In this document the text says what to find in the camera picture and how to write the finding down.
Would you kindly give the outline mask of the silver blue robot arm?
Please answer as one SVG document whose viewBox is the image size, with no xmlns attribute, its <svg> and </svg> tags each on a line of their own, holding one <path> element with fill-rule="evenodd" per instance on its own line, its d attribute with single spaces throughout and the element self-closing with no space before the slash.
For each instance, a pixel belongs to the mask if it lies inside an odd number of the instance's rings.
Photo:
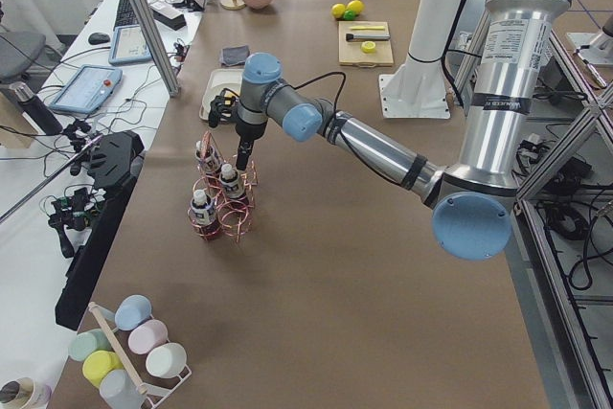
<svg viewBox="0 0 613 409">
<path fill-rule="evenodd" d="M 519 131 L 530 111 L 552 25 L 572 0 L 486 0 L 490 23 L 456 164 L 442 168 L 336 109 L 298 93 L 268 53 L 247 58 L 236 110 L 237 166 L 244 170 L 269 121 L 294 140 L 314 135 L 352 153 L 386 180 L 416 193 L 433 211 L 439 245 L 478 261 L 511 236 L 516 194 L 511 175 Z"/>
</svg>

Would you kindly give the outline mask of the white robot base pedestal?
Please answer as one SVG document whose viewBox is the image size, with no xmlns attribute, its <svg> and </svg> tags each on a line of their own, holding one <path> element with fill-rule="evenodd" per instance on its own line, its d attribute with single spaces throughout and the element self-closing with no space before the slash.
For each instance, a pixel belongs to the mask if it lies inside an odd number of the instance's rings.
<svg viewBox="0 0 613 409">
<path fill-rule="evenodd" d="M 450 117 L 443 53 L 462 0 L 420 0 L 405 62 L 379 77 L 383 116 L 388 119 Z"/>
</svg>

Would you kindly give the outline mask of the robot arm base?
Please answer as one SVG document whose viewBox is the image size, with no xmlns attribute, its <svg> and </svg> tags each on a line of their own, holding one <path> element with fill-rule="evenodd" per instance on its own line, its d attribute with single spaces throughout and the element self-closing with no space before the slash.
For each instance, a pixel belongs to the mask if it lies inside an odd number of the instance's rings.
<svg viewBox="0 0 613 409">
<path fill-rule="evenodd" d="M 605 89 L 608 82 L 597 67 L 612 67 L 612 16 L 606 20 L 595 34 L 567 33 L 574 48 L 574 55 L 584 65 L 585 70 L 598 89 Z"/>
</svg>

